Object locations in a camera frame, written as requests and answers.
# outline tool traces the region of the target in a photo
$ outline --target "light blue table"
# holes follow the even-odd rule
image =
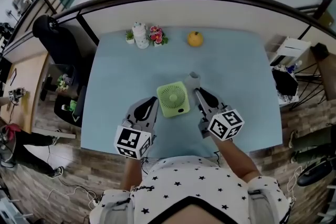
[[[192,30],[203,34],[203,46],[186,43]],[[170,39],[167,45],[145,50],[127,44],[123,31],[101,37],[86,93],[81,147],[117,153],[114,135],[129,106],[156,96],[161,85],[184,81],[191,71],[200,74],[203,88],[221,96],[245,120],[234,138],[241,150],[282,144],[276,88],[258,35],[214,28],[166,27],[164,32]],[[202,139],[200,118],[197,107],[169,119],[159,107],[149,157],[212,156],[217,147],[210,137]]]

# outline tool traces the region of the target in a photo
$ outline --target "green desk fan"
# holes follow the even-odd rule
[[[187,89],[181,81],[160,86],[156,92],[166,118],[189,112]]]

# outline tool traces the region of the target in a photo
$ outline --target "black office chair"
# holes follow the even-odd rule
[[[73,34],[67,28],[60,27],[57,21],[48,15],[42,15],[34,21],[33,35],[39,38],[55,64],[73,66],[77,71],[79,76],[79,97],[75,114],[80,116],[80,119],[75,122],[70,112],[61,109],[63,104],[69,105],[71,101],[71,98],[65,96],[57,96],[54,112],[64,121],[75,126],[81,126],[86,86],[89,82],[94,55],[83,58]]]

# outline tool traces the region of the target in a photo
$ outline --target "person's arm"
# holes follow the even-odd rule
[[[141,161],[127,158],[120,189],[130,191],[132,186],[138,187],[142,181]]]
[[[251,158],[242,152],[233,142],[230,140],[220,141],[218,138],[211,137],[231,170],[239,178],[248,183],[253,178],[261,175]]]

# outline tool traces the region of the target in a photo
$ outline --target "person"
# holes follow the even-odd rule
[[[9,97],[0,97],[0,106],[10,104]],[[59,137],[45,136],[37,133],[28,134],[16,124],[0,127],[0,161],[2,165],[21,164],[50,178],[61,176],[64,168],[53,169],[48,163],[30,153],[24,145],[51,146],[57,143]]]
[[[298,136],[298,131],[290,133],[288,147],[293,149],[291,163],[307,163],[325,156],[335,155],[336,149],[336,126],[328,126],[321,130],[309,133],[302,137]]]
[[[278,182],[232,141],[212,139],[231,169],[179,156],[159,160],[142,179],[141,161],[127,158],[120,189],[104,191],[90,223],[286,223],[290,204]]]
[[[18,15],[23,15],[30,6],[30,2],[29,0],[13,0],[12,5],[16,9]]]

